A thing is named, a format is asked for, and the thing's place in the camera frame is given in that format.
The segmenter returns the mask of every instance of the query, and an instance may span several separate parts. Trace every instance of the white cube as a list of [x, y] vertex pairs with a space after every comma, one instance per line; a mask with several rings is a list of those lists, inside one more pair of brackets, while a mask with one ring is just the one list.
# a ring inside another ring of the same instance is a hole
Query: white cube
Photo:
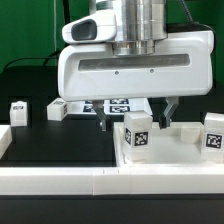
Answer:
[[145, 111], [124, 115], [123, 152], [131, 161], [147, 159], [151, 144], [152, 116]]
[[68, 114], [67, 103], [57, 98], [47, 106], [47, 119], [53, 121], [62, 121]]
[[27, 102], [18, 101], [11, 104], [10, 122], [12, 127], [27, 126]]
[[201, 158], [223, 163], [224, 158], [224, 115], [207, 113], [204, 122]]

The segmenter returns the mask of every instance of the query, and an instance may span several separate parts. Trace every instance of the green background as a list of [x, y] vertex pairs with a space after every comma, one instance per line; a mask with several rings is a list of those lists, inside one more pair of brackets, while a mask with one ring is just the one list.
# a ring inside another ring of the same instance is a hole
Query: green background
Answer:
[[[217, 33], [217, 49], [212, 55], [214, 77], [224, 83], [224, 1], [187, 1], [195, 21], [212, 26]], [[71, 18], [88, 15], [88, 0], [70, 0]], [[177, 0], [167, 1], [167, 22], [186, 22]], [[47, 57], [63, 49], [61, 28], [64, 24], [61, 0], [1, 0], [0, 72], [10, 61], [24, 57]], [[41, 60], [21, 61], [16, 65], [39, 65]]]

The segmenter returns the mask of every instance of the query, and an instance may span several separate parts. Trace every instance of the white block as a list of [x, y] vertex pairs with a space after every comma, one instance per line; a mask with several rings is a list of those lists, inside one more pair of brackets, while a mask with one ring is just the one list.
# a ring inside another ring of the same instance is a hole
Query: white block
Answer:
[[132, 168], [131, 194], [189, 194], [223, 192], [223, 167], [157, 166]]
[[68, 114], [67, 103], [57, 98], [47, 106], [47, 119], [53, 121], [62, 121]]
[[0, 158], [12, 142], [11, 127], [9, 125], [0, 125]]
[[0, 195], [92, 195], [92, 169], [1, 168]]
[[207, 113], [202, 140], [202, 160], [223, 163], [224, 157], [224, 115]]
[[127, 159], [147, 159], [151, 144], [152, 120], [152, 116], [145, 111], [125, 113], [123, 152]]
[[181, 141], [188, 144], [196, 144], [201, 136], [201, 127], [193, 124], [185, 124], [181, 127]]
[[12, 127], [27, 126], [27, 103], [18, 101], [11, 104], [10, 122]]

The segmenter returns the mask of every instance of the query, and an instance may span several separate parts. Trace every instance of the black cable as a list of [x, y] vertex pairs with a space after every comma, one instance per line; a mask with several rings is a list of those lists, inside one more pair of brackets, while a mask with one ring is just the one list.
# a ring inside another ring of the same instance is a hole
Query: black cable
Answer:
[[179, 32], [195, 32], [195, 31], [207, 31], [211, 30], [214, 34], [214, 47], [213, 47], [213, 52], [215, 52], [216, 47], [217, 47], [217, 35], [215, 30], [205, 24], [200, 24], [197, 22], [194, 23], [174, 23], [174, 24], [167, 24], [167, 32], [168, 33], [179, 33]]
[[179, 2], [180, 2], [180, 4], [181, 4], [181, 6], [182, 6], [182, 8], [183, 8], [183, 10], [184, 10], [184, 12], [185, 12], [185, 14], [187, 16], [188, 22], [189, 23], [193, 23], [194, 22], [193, 17], [191, 15], [190, 10], [187, 7], [187, 4], [186, 4], [185, 0], [179, 0]]
[[70, 23], [69, 0], [63, 0], [65, 25]]
[[7, 63], [5, 66], [4, 66], [4, 68], [3, 68], [3, 72], [5, 72], [5, 70], [11, 65], [11, 64], [13, 64], [13, 63], [15, 63], [15, 62], [17, 62], [17, 61], [23, 61], [23, 60], [43, 60], [43, 59], [47, 59], [48, 61], [49, 60], [52, 60], [52, 59], [56, 59], [57, 60], [57, 58], [55, 58], [55, 57], [30, 57], [30, 58], [19, 58], [19, 59], [15, 59], [15, 60], [13, 60], [13, 61], [10, 61], [9, 63]]
[[58, 56], [59, 54], [61, 54], [61, 50], [57, 50], [57, 51], [51, 53], [47, 58], [45, 58], [45, 60], [44, 60], [44, 62], [43, 62], [43, 64], [42, 64], [42, 66], [46, 66], [47, 63], [48, 63], [51, 59], [53, 59], [53, 58], [58, 59], [57, 56]]

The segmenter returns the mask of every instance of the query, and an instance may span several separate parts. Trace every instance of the white platform edge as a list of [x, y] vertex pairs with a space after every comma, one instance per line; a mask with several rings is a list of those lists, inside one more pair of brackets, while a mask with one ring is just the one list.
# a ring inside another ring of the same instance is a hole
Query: white platform edge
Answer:
[[0, 195], [224, 193], [224, 166], [0, 168]]

